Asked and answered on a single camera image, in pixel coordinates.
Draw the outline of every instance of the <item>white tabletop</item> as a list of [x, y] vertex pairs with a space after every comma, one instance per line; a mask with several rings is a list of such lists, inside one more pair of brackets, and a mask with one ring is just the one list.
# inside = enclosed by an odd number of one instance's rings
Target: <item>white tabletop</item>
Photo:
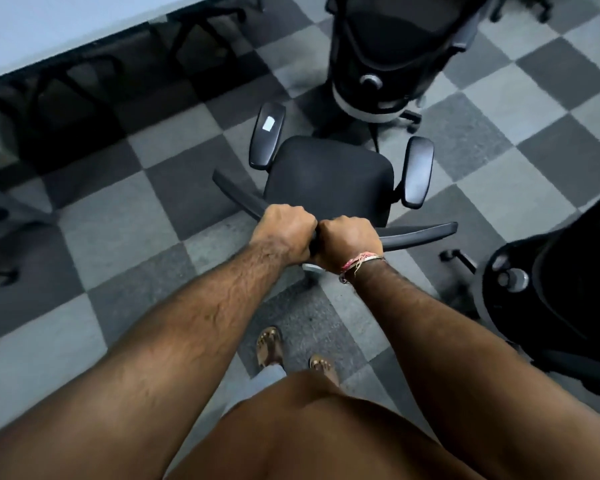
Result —
[[202, 0], [0, 0], [0, 75]]

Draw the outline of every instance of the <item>person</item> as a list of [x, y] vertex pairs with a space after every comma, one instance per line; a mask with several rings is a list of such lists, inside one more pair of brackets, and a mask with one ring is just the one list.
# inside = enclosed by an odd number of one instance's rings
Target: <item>person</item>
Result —
[[[271, 205], [241, 252], [0, 431], [0, 479], [161, 478], [258, 304], [286, 266], [309, 259], [316, 224], [301, 207]], [[319, 229], [315, 261], [332, 273], [362, 253], [382, 256], [365, 219]], [[232, 405], [168, 478], [600, 479], [598, 414], [386, 261], [369, 259], [344, 278], [389, 339], [439, 443], [344, 394], [332, 364], [314, 357], [311, 370], [277, 374]], [[263, 370], [280, 372], [279, 332], [258, 339]]]

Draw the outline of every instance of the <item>pants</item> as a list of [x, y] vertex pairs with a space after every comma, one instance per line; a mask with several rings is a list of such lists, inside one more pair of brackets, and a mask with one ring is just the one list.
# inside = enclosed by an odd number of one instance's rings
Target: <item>pants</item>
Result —
[[266, 389], [285, 377], [287, 377], [287, 373], [281, 365], [276, 363], [266, 366], [256, 377], [247, 382], [247, 384], [245, 384], [244, 387], [229, 400], [222, 413], [223, 416], [236, 404], [256, 395], [261, 390]]

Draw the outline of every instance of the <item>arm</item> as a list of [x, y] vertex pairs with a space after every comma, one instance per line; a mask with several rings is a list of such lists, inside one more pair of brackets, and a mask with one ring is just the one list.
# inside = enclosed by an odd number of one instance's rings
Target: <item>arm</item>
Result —
[[308, 258], [314, 229], [302, 207], [270, 206], [240, 254], [0, 432], [0, 479], [162, 478], [256, 307], [285, 266]]
[[[337, 271], [362, 251], [382, 254], [363, 219], [320, 223], [318, 261]], [[433, 299], [382, 261], [350, 280], [382, 327], [441, 443], [497, 480], [600, 479], [600, 416], [503, 340]]]

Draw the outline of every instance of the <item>foot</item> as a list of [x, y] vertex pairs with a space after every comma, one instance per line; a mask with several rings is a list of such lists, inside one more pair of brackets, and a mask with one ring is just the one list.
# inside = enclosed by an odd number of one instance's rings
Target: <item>foot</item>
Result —
[[320, 354], [313, 354], [309, 359], [309, 369], [313, 369], [314, 371], [318, 371], [321, 374], [327, 376], [327, 379], [336, 384], [336, 386], [340, 387], [340, 380], [338, 379], [338, 373], [336, 372], [336, 368], [333, 364], [325, 359]]
[[282, 334], [277, 327], [266, 327], [256, 341], [258, 365], [264, 369], [268, 365], [283, 365]]

